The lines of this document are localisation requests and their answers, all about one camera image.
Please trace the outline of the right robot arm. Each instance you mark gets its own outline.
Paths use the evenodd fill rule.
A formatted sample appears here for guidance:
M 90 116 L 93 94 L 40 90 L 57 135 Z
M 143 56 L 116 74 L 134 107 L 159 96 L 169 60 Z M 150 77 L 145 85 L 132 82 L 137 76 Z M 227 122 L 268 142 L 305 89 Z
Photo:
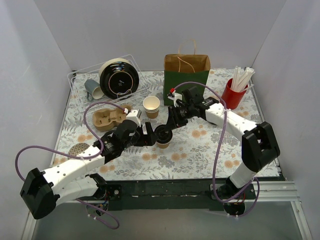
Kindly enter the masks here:
M 168 107 L 164 132 L 184 127 L 189 119 L 198 117 L 221 127 L 222 136 L 228 132 L 240 141 L 241 164 L 225 184 L 212 190 L 215 199 L 220 202 L 226 203 L 243 195 L 256 174 L 280 155 L 270 123 L 247 120 L 227 109 L 222 101 L 213 97 L 204 98 L 195 86 L 182 93 L 172 88 L 167 97 L 173 101 L 173 105 Z

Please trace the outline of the single paper cup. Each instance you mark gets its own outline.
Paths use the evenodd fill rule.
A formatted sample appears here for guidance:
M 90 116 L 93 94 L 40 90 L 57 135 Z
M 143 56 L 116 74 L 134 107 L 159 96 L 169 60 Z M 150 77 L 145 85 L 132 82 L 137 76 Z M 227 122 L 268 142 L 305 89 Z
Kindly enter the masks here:
M 170 141 L 167 142 L 156 142 L 156 145 L 160 148 L 160 149 L 166 149 L 169 145 L 170 145 Z

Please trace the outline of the black cup lid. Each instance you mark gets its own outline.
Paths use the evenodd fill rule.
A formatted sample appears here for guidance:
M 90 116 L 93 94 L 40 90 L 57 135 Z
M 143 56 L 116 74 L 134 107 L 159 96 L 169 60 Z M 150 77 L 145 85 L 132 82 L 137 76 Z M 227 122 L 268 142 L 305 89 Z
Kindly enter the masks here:
M 154 133 L 157 136 L 157 142 L 159 144 L 167 144 L 169 143 L 173 138 L 173 132 L 172 130 L 165 130 L 165 125 L 159 125 L 155 128 Z

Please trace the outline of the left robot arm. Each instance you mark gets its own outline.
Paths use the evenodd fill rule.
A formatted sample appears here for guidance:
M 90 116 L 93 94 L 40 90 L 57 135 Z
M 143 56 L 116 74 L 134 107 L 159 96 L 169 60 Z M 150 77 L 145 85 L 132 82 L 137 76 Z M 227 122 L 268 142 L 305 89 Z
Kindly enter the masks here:
M 83 183 L 75 179 L 121 156 L 131 146 L 153 146 L 158 137 L 151 123 L 146 122 L 146 132 L 132 120 L 124 120 L 115 130 L 106 132 L 99 140 L 75 159 L 40 171 L 30 170 L 24 180 L 20 196 L 34 219 L 49 215 L 57 205 L 81 197 L 92 196 L 101 200 L 106 187 L 99 180 L 89 178 Z

